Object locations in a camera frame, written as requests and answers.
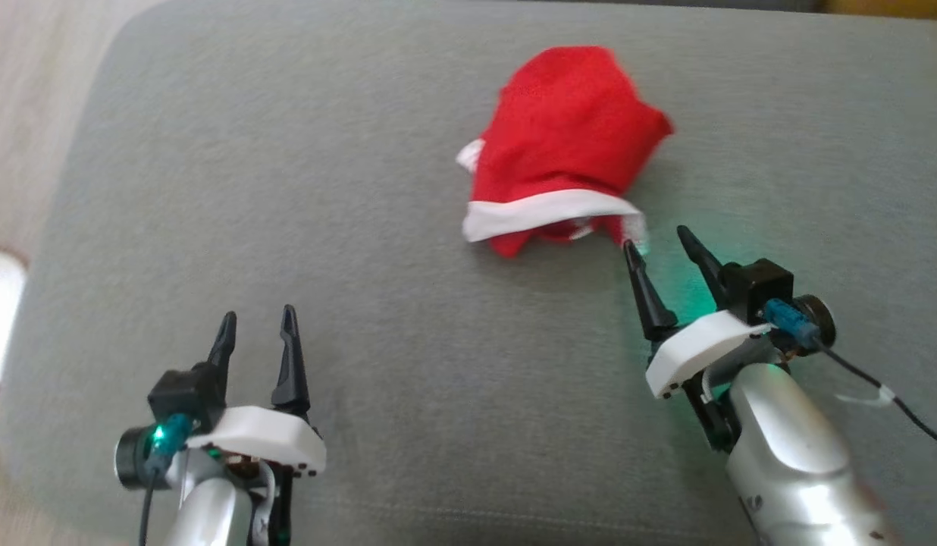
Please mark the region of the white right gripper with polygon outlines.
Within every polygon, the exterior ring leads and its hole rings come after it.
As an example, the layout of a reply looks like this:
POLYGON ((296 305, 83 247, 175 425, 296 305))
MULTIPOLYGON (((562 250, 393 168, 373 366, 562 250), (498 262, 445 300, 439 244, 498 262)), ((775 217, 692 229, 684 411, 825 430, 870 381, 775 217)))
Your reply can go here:
POLYGON ((657 400, 683 395, 710 448, 728 453, 740 431, 729 398, 732 382, 745 367, 769 362, 772 325, 747 325, 722 311, 731 308, 731 298, 720 279, 722 263, 689 227, 678 225, 676 232, 720 312, 704 315, 677 331, 677 315, 653 286, 643 256, 634 242, 625 241, 625 263, 643 337, 662 342, 653 352, 645 379, 657 400))

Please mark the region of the red and white jersey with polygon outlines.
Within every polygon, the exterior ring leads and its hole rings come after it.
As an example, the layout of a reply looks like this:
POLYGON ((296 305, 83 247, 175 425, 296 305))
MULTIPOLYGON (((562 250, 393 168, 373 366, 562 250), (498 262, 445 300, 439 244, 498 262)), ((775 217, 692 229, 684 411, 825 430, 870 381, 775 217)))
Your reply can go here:
POLYGON ((472 176, 462 235, 504 258, 533 239, 596 232, 647 253, 646 217, 627 195, 673 132, 609 49, 546 49, 510 77, 488 127, 457 155, 472 176))

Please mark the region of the grey fabric sofa seat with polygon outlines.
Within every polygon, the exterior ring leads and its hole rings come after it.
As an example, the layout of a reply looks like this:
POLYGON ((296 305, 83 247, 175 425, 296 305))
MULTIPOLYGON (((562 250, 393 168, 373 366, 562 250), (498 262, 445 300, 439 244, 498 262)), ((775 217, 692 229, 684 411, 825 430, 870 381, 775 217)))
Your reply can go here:
POLYGON ((937 429, 937 22, 459 0, 173 0, 111 44, 30 268, 0 454, 67 524, 133 540, 114 444, 237 314, 267 404, 296 308, 327 470, 294 546, 751 546, 683 398, 656 400, 600 235, 502 259, 455 162, 551 46, 601 45, 672 119, 631 201, 683 319, 675 229, 772 259, 836 350, 937 429))

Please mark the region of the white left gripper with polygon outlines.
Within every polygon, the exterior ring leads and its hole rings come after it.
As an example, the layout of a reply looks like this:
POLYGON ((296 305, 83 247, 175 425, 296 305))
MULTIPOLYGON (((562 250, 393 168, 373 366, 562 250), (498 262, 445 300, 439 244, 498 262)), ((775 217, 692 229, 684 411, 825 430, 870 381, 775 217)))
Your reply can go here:
MULTIPOLYGON (((206 360, 219 380, 228 380, 236 335, 229 311, 206 360)), ((326 470, 325 442, 306 421, 312 402, 293 305, 284 307, 279 335, 274 410, 229 408, 211 433, 186 443, 188 545, 289 545, 295 481, 326 470)))

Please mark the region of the large yellow cushion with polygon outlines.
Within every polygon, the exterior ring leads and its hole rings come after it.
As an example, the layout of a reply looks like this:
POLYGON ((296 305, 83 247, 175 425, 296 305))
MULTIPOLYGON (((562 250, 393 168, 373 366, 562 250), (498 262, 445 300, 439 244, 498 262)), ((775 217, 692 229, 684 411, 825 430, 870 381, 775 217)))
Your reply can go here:
POLYGON ((937 0, 821 0, 827 14, 937 20, 937 0))

